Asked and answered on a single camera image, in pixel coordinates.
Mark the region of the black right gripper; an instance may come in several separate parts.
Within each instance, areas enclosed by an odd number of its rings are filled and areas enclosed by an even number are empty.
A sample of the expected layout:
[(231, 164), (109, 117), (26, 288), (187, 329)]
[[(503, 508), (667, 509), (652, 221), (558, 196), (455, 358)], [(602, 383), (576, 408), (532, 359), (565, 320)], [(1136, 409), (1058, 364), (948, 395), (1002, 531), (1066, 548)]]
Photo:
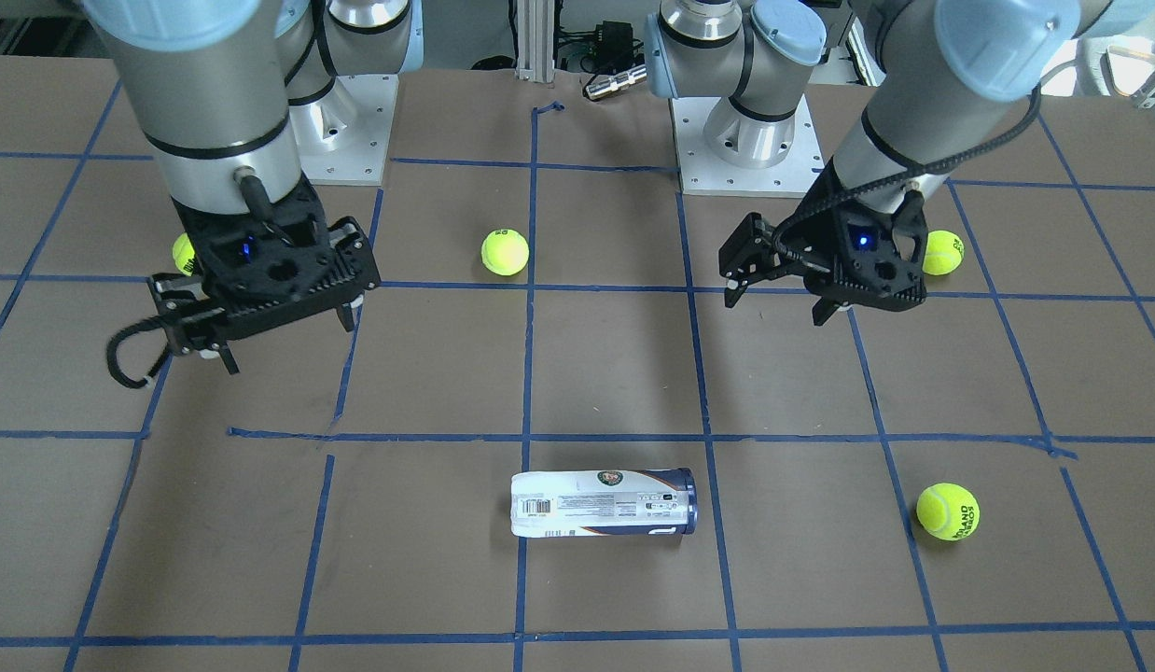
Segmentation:
[(327, 221), (306, 177), (263, 209), (266, 221), (261, 210), (174, 206), (201, 268), (192, 276), (156, 272), (148, 286), (176, 356), (210, 350), (236, 375), (240, 367), (230, 342), (325, 311), (336, 312), (344, 331), (353, 333), (362, 294), (382, 283), (360, 222)]

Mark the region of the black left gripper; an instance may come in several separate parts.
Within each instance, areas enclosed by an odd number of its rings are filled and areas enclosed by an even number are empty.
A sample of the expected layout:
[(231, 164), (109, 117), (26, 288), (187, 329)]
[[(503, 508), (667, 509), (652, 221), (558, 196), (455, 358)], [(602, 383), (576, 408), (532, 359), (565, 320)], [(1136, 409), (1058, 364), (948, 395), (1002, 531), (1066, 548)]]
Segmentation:
[(778, 224), (748, 212), (720, 247), (726, 309), (748, 288), (787, 276), (799, 277), (819, 298), (814, 327), (824, 327), (851, 305), (903, 312), (925, 303), (923, 192), (907, 191), (894, 212), (881, 212), (859, 199), (891, 184), (882, 178), (845, 189), (829, 165), (798, 209)]

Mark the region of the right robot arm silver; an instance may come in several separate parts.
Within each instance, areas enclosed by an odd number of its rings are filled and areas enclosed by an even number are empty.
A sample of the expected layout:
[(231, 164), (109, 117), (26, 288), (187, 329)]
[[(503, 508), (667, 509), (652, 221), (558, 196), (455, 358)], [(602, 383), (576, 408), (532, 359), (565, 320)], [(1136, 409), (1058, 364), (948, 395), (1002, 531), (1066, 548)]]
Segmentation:
[(382, 282), (353, 217), (329, 221), (303, 166), (368, 142), (346, 77), (415, 70), (420, 1), (85, 1), (154, 149), (194, 259), (156, 272), (156, 314), (105, 345), (111, 378), (152, 384), (172, 356), (333, 311), (344, 330)]

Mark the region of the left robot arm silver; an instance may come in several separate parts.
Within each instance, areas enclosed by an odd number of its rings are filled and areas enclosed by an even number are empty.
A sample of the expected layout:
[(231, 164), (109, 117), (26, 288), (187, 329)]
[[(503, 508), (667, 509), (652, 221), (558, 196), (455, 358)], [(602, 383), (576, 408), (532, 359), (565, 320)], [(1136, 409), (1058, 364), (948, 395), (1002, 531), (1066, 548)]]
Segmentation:
[[(858, 121), (791, 216), (751, 212), (718, 251), (724, 305), (793, 275), (814, 324), (845, 306), (926, 301), (927, 197), (964, 160), (1038, 118), (1044, 67), (1064, 42), (1126, 33), (1153, 1), (852, 1), (884, 72)], [(828, 30), (800, 1), (662, 1), (644, 57), (660, 98), (713, 97), (716, 154), (742, 164), (744, 134), (787, 139)]]

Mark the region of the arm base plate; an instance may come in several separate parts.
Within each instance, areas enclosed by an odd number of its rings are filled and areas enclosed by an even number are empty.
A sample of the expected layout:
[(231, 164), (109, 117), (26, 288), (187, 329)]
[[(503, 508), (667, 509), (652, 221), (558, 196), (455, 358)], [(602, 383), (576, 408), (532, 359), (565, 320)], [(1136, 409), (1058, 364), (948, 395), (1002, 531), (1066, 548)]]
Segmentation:
[(686, 195), (800, 199), (825, 169), (805, 97), (777, 122), (743, 115), (726, 98), (675, 99), (671, 112)]
[(398, 94), (395, 74), (340, 77), (290, 107), (304, 174), (315, 186), (380, 187)]

